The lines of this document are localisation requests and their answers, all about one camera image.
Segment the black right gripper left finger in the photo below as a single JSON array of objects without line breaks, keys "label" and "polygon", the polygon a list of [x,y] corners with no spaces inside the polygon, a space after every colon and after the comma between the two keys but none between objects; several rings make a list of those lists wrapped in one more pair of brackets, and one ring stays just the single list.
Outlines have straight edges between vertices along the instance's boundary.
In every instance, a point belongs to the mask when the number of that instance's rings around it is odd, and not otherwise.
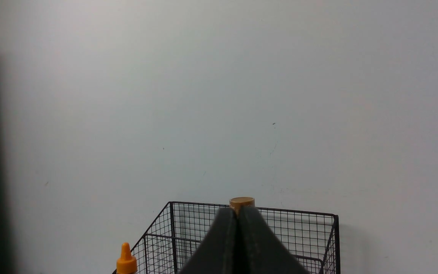
[{"label": "black right gripper left finger", "polygon": [[180,273],[233,274],[237,224],[232,208],[219,209],[208,233]]}]

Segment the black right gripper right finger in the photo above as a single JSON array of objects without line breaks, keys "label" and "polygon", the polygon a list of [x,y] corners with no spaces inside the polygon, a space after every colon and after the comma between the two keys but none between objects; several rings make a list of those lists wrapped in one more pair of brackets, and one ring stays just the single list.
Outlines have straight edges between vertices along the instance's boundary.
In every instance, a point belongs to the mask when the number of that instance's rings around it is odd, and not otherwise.
[{"label": "black right gripper right finger", "polygon": [[259,210],[239,211],[240,274],[309,273],[274,235]]}]

